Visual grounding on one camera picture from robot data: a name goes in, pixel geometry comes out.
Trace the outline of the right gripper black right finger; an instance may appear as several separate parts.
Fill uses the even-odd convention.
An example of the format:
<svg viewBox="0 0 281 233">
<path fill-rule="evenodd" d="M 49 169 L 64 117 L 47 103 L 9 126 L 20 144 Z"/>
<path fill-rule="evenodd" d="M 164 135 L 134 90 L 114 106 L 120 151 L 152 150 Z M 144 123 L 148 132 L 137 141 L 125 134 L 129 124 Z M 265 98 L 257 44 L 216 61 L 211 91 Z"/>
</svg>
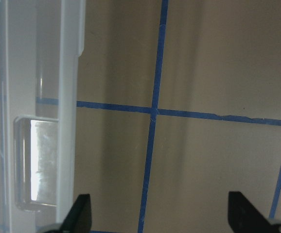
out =
<svg viewBox="0 0 281 233">
<path fill-rule="evenodd" d="M 271 224 L 240 192 L 228 193 L 228 224 L 234 233 L 272 233 Z"/>
</svg>

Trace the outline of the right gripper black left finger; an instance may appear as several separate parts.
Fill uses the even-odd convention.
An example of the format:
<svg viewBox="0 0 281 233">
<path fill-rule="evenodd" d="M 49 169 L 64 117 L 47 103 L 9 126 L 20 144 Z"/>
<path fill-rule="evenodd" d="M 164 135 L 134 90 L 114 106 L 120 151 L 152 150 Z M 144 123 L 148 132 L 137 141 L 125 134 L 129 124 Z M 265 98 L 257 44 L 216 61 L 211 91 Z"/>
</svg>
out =
<svg viewBox="0 0 281 233">
<path fill-rule="evenodd" d="M 92 227 L 92 213 L 90 194 L 77 197 L 63 223 L 60 233 L 89 233 Z"/>
</svg>

